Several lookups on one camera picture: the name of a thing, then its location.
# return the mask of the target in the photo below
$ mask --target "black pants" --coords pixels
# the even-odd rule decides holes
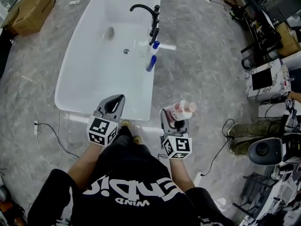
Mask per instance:
[[[99,155],[89,182],[91,184],[108,172],[120,169],[125,162],[135,165],[137,161],[154,165],[166,177],[170,177],[167,167],[151,155],[147,146],[133,143],[130,130],[127,127],[122,127],[113,143],[107,146]]]

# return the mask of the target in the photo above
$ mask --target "black t-shirt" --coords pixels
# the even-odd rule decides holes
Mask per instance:
[[[184,194],[154,157],[126,157],[103,168],[97,163],[95,170],[103,174],[94,173],[92,177],[99,178],[83,194],[68,174],[52,170],[29,211],[28,225],[55,225],[72,204],[73,226],[234,225],[205,189],[196,187]]]

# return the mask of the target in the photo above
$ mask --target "yellow shoe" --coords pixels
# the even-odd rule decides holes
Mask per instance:
[[[134,136],[133,142],[137,145],[142,144],[142,138],[141,136]]]
[[[123,126],[126,126],[127,128],[130,129],[130,121],[124,120],[124,121],[121,123],[121,127],[123,127]]]

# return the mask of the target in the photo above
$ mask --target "faucet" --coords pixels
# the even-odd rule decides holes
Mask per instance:
[[[152,41],[154,42],[156,40],[157,34],[158,34],[158,30],[155,32],[157,25],[159,23],[158,20],[158,16],[159,16],[159,9],[160,6],[156,5],[154,10],[152,10],[150,7],[144,5],[144,4],[135,4],[130,8],[130,11],[132,12],[135,8],[144,8],[147,11],[150,12],[151,16],[152,16],[152,24],[151,24],[151,32],[150,32],[150,36],[153,37]]]

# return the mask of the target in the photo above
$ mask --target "pink bottle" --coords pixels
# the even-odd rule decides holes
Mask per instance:
[[[169,122],[175,122],[189,119],[196,109],[197,105],[195,103],[189,103],[186,100],[182,100],[180,103],[175,103],[171,106],[168,106],[165,111],[167,113],[167,119]]]

